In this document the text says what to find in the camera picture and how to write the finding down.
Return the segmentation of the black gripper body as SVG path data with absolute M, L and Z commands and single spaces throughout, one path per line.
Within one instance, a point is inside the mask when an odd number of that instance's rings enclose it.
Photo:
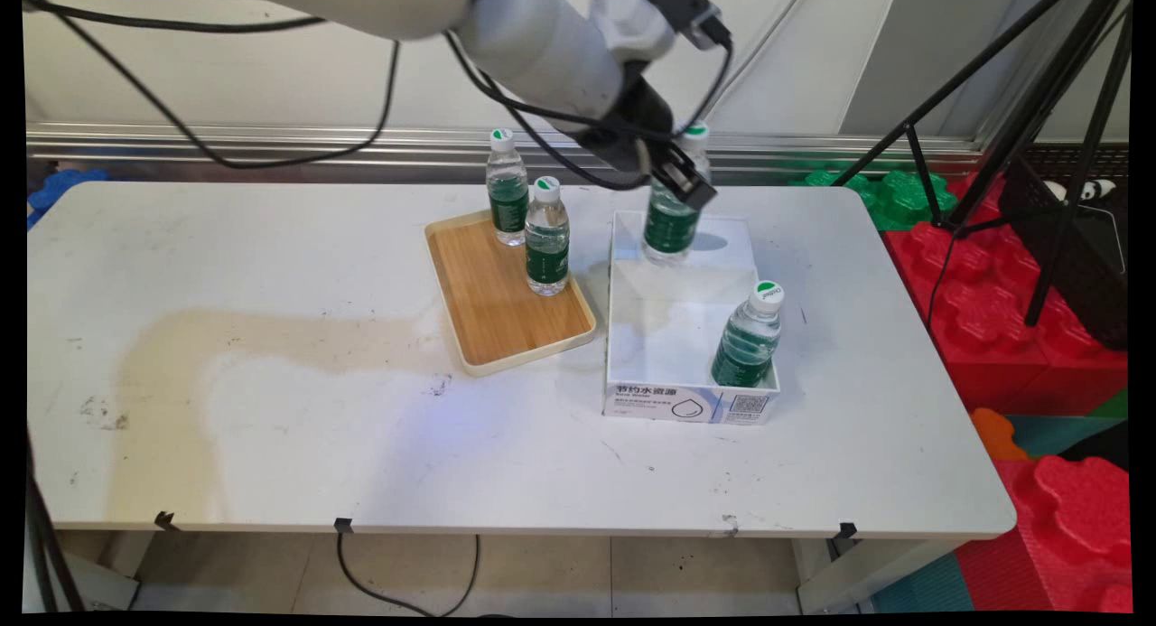
M 578 146 L 621 173 L 651 172 L 651 157 L 640 156 L 639 146 L 652 148 L 676 128 L 670 106 L 637 73 L 602 121 L 579 132 Z

